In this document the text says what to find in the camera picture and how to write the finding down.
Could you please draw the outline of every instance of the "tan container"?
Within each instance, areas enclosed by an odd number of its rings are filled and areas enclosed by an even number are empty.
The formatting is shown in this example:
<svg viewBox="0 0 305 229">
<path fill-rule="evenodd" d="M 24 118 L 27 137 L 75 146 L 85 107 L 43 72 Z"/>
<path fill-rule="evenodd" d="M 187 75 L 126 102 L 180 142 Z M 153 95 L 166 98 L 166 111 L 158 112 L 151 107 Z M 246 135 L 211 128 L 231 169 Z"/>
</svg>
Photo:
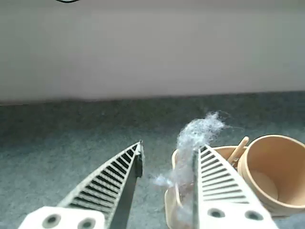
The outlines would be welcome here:
<svg viewBox="0 0 305 229">
<path fill-rule="evenodd" d="M 221 147 L 214 147 L 214 149 L 226 160 L 230 157 L 233 151 L 236 149 L 237 146 L 221 146 Z M 172 155 L 172 166 L 173 169 L 176 165 L 176 158 L 177 150 L 174 151 Z M 183 208 L 181 203 L 181 194 L 179 192 L 178 186 L 169 188 L 164 195 L 165 200 L 165 217 L 166 217 L 166 224 L 170 229 L 191 229 L 191 227 L 183 222 L 180 222 L 177 219 L 177 210 L 178 208 Z"/>
<path fill-rule="evenodd" d="M 238 162 L 238 173 L 272 216 L 305 210 L 305 145 L 282 135 L 254 140 Z"/>
</svg>

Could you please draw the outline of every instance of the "beige cup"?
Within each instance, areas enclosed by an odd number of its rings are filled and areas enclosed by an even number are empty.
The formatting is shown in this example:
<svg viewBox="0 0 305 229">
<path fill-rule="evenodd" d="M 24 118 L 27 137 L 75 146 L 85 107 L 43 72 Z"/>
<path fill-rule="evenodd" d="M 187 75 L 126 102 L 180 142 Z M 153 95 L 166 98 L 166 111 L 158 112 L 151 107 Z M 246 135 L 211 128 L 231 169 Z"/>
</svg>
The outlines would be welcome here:
<svg viewBox="0 0 305 229">
<path fill-rule="evenodd" d="M 238 162 L 245 179 L 272 216 L 305 210 L 305 145 L 282 135 L 254 140 Z"/>
</svg>

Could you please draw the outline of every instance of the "gray carpet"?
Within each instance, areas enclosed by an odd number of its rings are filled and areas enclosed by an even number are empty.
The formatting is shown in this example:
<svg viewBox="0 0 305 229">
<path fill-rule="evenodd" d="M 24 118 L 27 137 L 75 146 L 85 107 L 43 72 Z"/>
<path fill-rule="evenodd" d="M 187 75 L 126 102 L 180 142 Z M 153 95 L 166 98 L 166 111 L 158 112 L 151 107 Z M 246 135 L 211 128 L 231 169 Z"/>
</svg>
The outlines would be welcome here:
<svg viewBox="0 0 305 229">
<path fill-rule="evenodd" d="M 28 212 L 56 205 L 100 164 L 142 139 L 145 175 L 135 191 L 128 228 L 166 229 L 164 190 L 154 187 L 152 178 L 171 167 L 180 129 L 208 111 L 220 111 L 232 127 L 213 146 L 266 134 L 305 142 L 305 93 L 0 107 L 0 228 L 15 229 Z M 304 229 L 302 218 L 277 223 L 281 229 Z"/>
</svg>

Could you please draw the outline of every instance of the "cotton ball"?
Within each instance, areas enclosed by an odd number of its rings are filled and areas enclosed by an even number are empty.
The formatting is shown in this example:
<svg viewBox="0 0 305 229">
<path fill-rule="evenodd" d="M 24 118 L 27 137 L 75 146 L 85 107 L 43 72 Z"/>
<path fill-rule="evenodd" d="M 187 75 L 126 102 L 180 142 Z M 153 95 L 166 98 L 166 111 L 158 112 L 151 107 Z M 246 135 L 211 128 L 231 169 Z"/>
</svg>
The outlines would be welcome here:
<svg viewBox="0 0 305 229">
<path fill-rule="evenodd" d="M 194 119 L 180 132 L 177 149 L 181 153 L 198 150 L 211 142 L 223 128 L 224 123 L 218 119 L 218 112 L 209 113 L 205 119 Z"/>
</svg>

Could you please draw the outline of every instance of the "screw hole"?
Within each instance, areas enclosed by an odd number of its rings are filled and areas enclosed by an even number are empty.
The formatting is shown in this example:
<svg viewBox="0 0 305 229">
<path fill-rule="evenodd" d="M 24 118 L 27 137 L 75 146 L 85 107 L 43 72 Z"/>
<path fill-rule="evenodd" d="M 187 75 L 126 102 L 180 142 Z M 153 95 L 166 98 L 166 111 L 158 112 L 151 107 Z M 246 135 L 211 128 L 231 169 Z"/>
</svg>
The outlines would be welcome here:
<svg viewBox="0 0 305 229">
<path fill-rule="evenodd" d="M 59 221 L 61 220 L 61 216 L 57 214 L 53 214 L 48 216 L 42 223 L 42 226 L 44 228 L 53 228 L 59 224 Z"/>
<path fill-rule="evenodd" d="M 92 229 L 95 226 L 95 220 L 92 218 L 86 218 L 84 220 L 82 220 L 79 224 L 78 224 L 78 229 Z"/>
<path fill-rule="evenodd" d="M 255 211 L 247 211 L 245 213 L 246 218 L 252 219 L 252 220 L 263 220 L 263 216 Z"/>
<path fill-rule="evenodd" d="M 212 208 L 212 209 L 208 210 L 208 215 L 215 217 L 215 218 L 225 217 L 224 212 L 219 209 L 216 209 L 216 208 Z"/>
</svg>

